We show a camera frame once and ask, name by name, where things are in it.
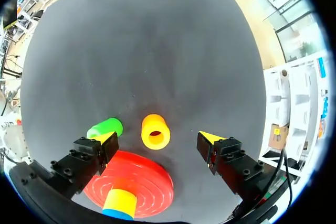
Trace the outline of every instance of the yellow cylinder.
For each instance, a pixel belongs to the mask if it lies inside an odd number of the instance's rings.
[[[137,197],[134,194],[122,189],[112,189],[106,197],[103,212],[104,210],[115,210],[134,218],[136,203]]]
[[[141,139],[145,146],[152,150],[160,150],[170,141],[170,130],[163,117],[150,114],[142,121]]]

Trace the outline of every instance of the blue piece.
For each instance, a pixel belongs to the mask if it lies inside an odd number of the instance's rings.
[[[321,118],[326,118],[328,112],[328,97],[324,99],[323,112]]]
[[[322,57],[321,57],[321,58],[318,58],[317,60],[318,60],[318,62],[319,62],[319,66],[320,66],[321,78],[324,78],[325,75],[326,75],[326,69],[324,68],[323,59],[322,59]]]
[[[132,216],[125,214],[124,212],[117,211],[117,210],[112,210],[112,209],[104,209],[101,212],[103,215],[107,215],[110,217],[115,217],[118,219],[123,219],[123,220],[133,220]]]

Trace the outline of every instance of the white shelf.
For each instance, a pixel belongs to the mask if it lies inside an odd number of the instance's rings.
[[[278,124],[274,109],[277,106],[277,99],[281,99],[284,94],[289,95],[290,118],[289,131],[286,142],[286,153],[288,158],[293,158],[297,162],[304,161],[301,170],[289,168],[289,172],[296,176],[302,176],[308,172],[308,163],[313,155],[318,138],[321,114],[323,112],[323,81],[319,74],[318,58],[326,57],[327,51],[320,51],[313,55],[289,62],[285,65],[264,71],[265,86],[267,95],[266,119],[264,128],[263,143],[260,150],[259,159],[263,162],[277,166],[276,158],[264,158],[271,148],[268,146],[271,134],[271,125]],[[288,73],[288,79],[281,79],[281,72]],[[289,90],[283,85],[288,80]]]

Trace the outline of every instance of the floor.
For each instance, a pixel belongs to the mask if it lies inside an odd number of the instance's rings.
[[[279,40],[269,21],[263,21],[265,14],[257,0],[235,0],[247,22],[259,49],[262,67],[268,69],[285,64]]]
[[[52,3],[57,0],[50,0],[44,7],[48,8]],[[261,5],[257,0],[235,0],[241,11],[244,13],[247,22],[250,25],[254,38],[256,40],[257,47],[259,49],[262,67],[268,69],[274,66],[278,66],[285,63],[284,55],[281,50],[279,40],[274,32],[274,29],[270,22],[263,21],[265,16]],[[29,12],[34,12],[41,9],[41,4],[36,4]],[[29,46],[29,42],[34,33],[34,30],[25,34],[20,41],[10,46],[6,61],[6,67],[21,72],[24,65],[26,52]],[[4,78],[13,79],[11,76],[4,74]],[[8,90],[17,87],[17,81],[8,81]]]

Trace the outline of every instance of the yellow ring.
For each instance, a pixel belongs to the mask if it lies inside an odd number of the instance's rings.
[[[170,130],[165,120],[156,114],[146,116],[142,121],[141,139],[149,149],[165,148],[170,141]]]

